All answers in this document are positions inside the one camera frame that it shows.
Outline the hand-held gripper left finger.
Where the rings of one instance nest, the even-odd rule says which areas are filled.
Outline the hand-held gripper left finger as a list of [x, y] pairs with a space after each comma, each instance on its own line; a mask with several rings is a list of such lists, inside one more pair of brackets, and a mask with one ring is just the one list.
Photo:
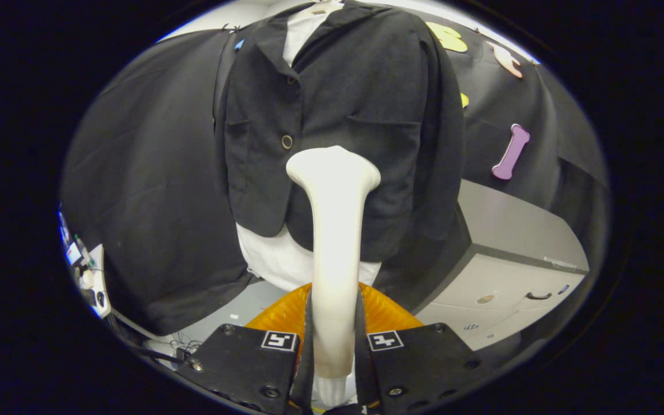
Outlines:
[[251, 284], [216, 312], [183, 330], [198, 346], [176, 374], [214, 398], [266, 414], [311, 414], [311, 373], [300, 373], [306, 285], [287, 293]]

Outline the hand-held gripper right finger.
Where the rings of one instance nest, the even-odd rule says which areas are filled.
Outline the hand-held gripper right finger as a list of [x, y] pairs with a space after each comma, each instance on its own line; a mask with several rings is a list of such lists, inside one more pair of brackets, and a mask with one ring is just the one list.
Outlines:
[[366, 413], [411, 414], [480, 386], [486, 365], [445, 323], [421, 323], [378, 290], [359, 284], [356, 395]]

